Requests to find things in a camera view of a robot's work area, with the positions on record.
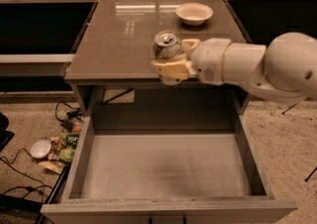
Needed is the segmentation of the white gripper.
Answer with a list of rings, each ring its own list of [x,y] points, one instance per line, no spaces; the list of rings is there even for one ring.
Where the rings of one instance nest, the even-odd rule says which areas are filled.
[[[170,62],[154,60],[152,67],[165,85],[176,85],[183,80],[195,77],[200,82],[221,85],[224,54],[232,43],[230,39],[212,38],[201,43],[199,39],[183,39],[181,51],[187,59]]]

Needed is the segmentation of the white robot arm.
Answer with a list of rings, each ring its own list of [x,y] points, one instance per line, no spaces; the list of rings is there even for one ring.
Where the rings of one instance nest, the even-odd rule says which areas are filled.
[[[264,45],[229,39],[183,39],[173,31],[155,37],[152,66],[161,82],[191,77],[211,85],[237,85],[263,100],[296,104],[317,99],[317,40],[286,33]]]

